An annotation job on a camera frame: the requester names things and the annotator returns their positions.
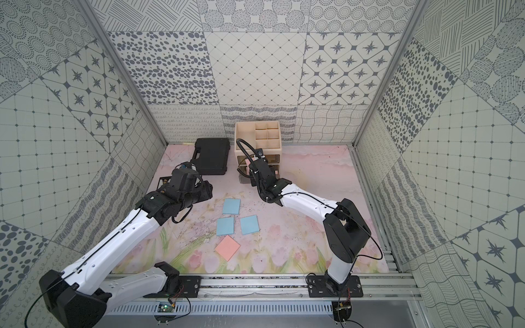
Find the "grey transparent drawer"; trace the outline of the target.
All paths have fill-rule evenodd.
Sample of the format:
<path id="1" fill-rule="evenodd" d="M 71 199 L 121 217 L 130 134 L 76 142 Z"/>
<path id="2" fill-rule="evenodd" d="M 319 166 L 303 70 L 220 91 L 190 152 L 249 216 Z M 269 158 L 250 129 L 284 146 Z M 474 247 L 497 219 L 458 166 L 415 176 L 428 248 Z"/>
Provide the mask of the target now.
<path id="1" fill-rule="evenodd" d="M 270 165 L 276 165 L 280 163 L 280 155 L 279 154 L 266 154 L 265 159 L 267 160 L 268 164 Z"/>

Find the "beige desk organizer cabinet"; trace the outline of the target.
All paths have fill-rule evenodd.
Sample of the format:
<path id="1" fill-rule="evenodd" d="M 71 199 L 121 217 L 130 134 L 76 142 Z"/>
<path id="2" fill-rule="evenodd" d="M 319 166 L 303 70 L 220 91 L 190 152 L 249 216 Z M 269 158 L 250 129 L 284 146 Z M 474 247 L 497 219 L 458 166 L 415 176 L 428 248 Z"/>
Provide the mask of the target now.
<path id="1" fill-rule="evenodd" d="M 282 154 L 279 121 L 237 122 L 234 141 L 244 139 L 253 148 L 262 148 L 265 155 Z"/>

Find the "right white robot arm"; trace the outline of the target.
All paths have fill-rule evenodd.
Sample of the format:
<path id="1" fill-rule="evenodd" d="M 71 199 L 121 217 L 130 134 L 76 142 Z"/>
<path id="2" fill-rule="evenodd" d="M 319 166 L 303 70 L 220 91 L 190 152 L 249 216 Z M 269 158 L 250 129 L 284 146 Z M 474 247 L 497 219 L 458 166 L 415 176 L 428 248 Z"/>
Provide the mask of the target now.
<path id="1" fill-rule="evenodd" d="M 342 287 L 372 236 L 356 205 L 347 198 L 340 202 L 320 198 L 290 180 L 277 178 L 264 159 L 251 160 L 248 167 L 252 184 L 262 201 L 296 210 L 323 226 L 332 252 L 327 282 Z"/>

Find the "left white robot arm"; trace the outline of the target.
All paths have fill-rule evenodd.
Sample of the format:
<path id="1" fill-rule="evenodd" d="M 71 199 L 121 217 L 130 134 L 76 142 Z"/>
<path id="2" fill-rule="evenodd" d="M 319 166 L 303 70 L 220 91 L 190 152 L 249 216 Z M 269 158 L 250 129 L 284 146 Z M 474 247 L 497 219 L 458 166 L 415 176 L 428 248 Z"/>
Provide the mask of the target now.
<path id="1" fill-rule="evenodd" d="M 147 236 L 175 218 L 190 211 L 198 202 L 213 197 L 213 186 L 201 181 L 194 187 L 168 187 L 146 194 L 128 216 L 79 260 L 62 271 L 50 270 L 40 281 L 47 310 L 64 327 L 94 327 L 105 314 L 141 297 L 190 296 L 198 283 L 185 287 L 179 270 L 167 262 L 106 283 L 106 277 Z"/>

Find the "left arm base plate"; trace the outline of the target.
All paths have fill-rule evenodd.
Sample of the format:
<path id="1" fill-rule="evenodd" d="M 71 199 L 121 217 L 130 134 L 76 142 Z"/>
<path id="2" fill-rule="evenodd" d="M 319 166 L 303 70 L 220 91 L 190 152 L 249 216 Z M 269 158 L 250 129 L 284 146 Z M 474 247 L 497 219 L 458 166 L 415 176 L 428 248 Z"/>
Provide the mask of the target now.
<path id="1" fill-rule="evenodd" d="M 197 298 L 201 281 L 201 276 L 169 277 L 165 286 L 159 292 L 145 295 L 144 298 L 154 299 L 176 296 L 188 297 L 189 299 Z"/>

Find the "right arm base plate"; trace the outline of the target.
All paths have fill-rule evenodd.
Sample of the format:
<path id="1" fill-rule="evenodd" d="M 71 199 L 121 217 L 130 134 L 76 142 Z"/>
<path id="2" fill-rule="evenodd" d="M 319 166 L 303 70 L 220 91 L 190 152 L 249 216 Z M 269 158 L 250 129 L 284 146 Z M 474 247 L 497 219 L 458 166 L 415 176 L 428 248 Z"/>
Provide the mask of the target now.
<path id="1" fill-rule="evenodd" d="M 342 299 L 364 296 L 358 276 L 349 275 L 342 284 L 338 284 L 327 273 L 323 276 L 310 273 L 305 277 L 305 281 L 310 298 L 340 297 Z"/>

